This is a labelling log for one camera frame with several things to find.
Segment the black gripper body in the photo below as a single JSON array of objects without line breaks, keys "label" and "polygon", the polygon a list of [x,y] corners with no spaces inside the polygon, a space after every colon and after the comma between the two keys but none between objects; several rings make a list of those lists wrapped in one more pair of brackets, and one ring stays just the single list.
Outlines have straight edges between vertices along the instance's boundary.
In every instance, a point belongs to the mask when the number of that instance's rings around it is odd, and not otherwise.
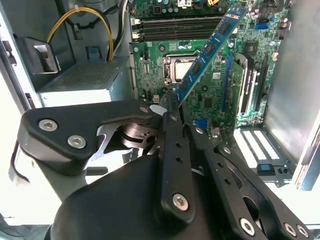
[{"label": "black gripper body", "polygon": [[147,154],[66,198],[51,240],[222,240],[226,218],[202,146],[162,130]]}]

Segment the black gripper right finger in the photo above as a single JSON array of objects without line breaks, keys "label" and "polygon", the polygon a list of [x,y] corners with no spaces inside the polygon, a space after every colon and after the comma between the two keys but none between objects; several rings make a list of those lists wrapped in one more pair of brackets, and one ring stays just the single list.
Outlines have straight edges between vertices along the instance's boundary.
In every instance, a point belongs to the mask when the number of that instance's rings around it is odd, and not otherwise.
[{"label": "black gripper right finger", "polygon": [[212,147],[208,136],[192,124],[185,103],[180,108],[184,126],[210,187],[214,222],[220,240],[310,240],[303,222],[226,144]]}]

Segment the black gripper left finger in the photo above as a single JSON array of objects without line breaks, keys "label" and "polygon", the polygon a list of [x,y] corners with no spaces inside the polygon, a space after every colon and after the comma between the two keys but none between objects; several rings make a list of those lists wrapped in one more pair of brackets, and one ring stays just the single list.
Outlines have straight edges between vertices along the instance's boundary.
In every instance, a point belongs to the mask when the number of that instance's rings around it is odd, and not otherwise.
[{"label": "black gripper left finger", "polygon": [[87,164],[119,150],[143,149],[159,163],[155,209],[181,225],[195,218],[189,142],[179,98],[167,92],[159,113],[139,100],[36,108],[18,129],[22,150],[57,173],[75,176]]}]

